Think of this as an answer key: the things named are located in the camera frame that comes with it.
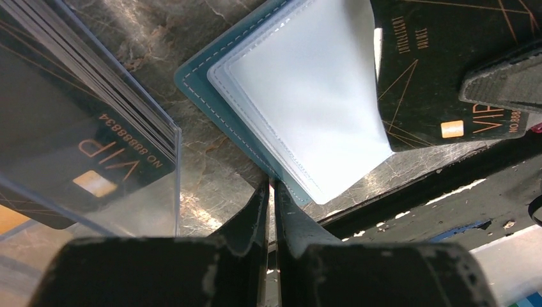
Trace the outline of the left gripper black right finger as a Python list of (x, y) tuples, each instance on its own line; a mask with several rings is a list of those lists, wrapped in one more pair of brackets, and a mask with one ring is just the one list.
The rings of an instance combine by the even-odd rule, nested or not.
[(274, 185), (281, 306), (496, 306), (476, 259), (450, 243), (344, 242)]

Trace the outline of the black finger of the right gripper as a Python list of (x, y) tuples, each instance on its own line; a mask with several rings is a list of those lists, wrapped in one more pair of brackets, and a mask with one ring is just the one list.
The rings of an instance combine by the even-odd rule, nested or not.
[(527, 113), (541, 113), (541, 40), (521, 44), (463, 78), (458, 98)]

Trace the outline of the light blue card holder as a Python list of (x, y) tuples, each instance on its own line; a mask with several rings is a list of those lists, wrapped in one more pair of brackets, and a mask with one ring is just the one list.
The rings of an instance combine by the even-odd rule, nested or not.
[(303, 205), (392, 155), (369, 1), (265, 1), (199, 51), (176, 86)]

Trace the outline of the black VIP credit card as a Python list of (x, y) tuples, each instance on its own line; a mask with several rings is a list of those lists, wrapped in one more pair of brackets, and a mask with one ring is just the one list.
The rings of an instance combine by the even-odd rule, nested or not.
[(541, 36), (540, 1), (373, 1), (392, 151), (520, 138), (526, 113), (459, 98), (465, 74)]

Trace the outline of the clear box with gold cards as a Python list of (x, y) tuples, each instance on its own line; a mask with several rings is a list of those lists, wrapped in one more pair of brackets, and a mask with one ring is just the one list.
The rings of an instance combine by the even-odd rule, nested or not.
[(3, 208), (55, 229), (178, 236), (181, 140), (64, 2), (1, 2)]

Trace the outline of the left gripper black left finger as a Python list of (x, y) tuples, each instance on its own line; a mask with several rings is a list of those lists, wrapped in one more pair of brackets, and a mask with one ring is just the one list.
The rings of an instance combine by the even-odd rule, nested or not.
[(86, 237), (65, 244), (30, 306), (263, 306), (268, 182), (206, 237)]

